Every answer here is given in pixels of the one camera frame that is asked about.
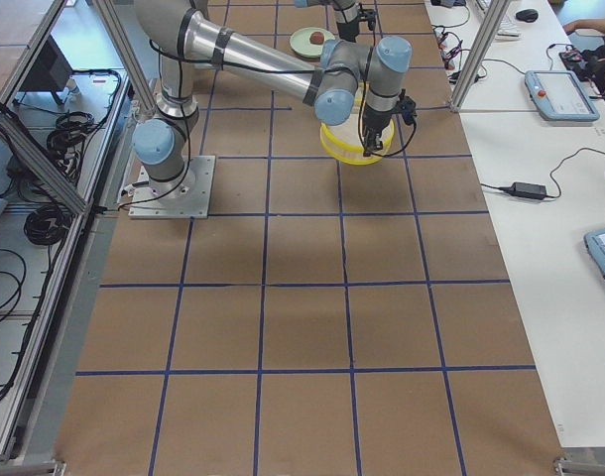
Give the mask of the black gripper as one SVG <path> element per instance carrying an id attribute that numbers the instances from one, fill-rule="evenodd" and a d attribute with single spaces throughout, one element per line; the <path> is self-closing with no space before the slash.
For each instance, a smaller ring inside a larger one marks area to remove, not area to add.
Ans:
<path id="1" fill-rule="evenodd" d="M 334 18 L 341 40 L 355 41 L 361 23 L 365 23 L 370 32 L 375 30 L 375 10 L 364 8 L 362 4 L 335 5 Z"/>
<path id="2" fill-rule="evenodd" d="M 382 150 L 383 142 L 381 138 L 383 130 L 389 125 L 392 118 L 390 111 L 378 111 L 375 109 L 365 109 L 363 112 L 363 136 L 364 149 L 366 152 L 371 152 L 373 147 L 372 140 L 375 139 L 374 150 L 376 152 Z"/>

